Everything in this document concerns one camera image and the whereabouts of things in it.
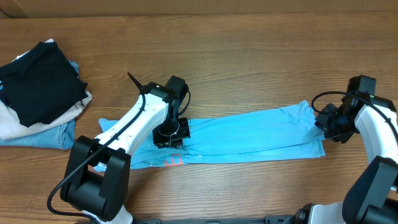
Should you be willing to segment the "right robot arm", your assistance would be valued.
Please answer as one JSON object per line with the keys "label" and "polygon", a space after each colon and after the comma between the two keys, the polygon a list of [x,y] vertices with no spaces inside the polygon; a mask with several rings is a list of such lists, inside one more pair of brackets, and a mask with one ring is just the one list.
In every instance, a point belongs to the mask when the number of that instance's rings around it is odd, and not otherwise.
{"label": "right robot arm", "polygon": [[341,203],[305,205],[291,223],[397,223],[397,110],[391,100],[376,96],[376,79],[350,78],[339,107],[329,103],[318,112],[315,124],[324,137],[346,143],[360,134],[369,165]]}

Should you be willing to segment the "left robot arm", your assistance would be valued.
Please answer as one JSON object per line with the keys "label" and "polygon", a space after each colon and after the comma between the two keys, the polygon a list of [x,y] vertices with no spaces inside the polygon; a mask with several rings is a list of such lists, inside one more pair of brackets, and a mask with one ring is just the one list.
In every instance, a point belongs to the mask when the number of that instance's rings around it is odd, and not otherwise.
{"label": "left robot arm", "polygon": [[94,139],[80,136],[70,151],[64,179],[57,185],[60,198],[91,223],[132,223],[124,203],[131,158],[148,136],[155,147],[180,148],[190,137],[180,108],[190,96],[185,80],[176,76],[165,85],[141,85],[135,105],[111,128]]}

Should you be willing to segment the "light blue printed t-shirt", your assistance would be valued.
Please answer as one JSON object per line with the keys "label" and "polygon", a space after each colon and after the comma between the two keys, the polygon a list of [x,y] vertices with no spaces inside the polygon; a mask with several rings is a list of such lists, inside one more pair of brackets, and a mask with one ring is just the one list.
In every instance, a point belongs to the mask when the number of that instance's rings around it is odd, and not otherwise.
{"label": "light blue printed t-shirt", "polygon": [[159,149],[149,134],[138,146],[127,143],[128,135],[110,144],[132,154],[131,169],[184,164],[233,164],[245,162],[312,159],[325,155],[323,133],[303,100],[272,110],[220,118],[191,119],[190,137],[180,149]]}

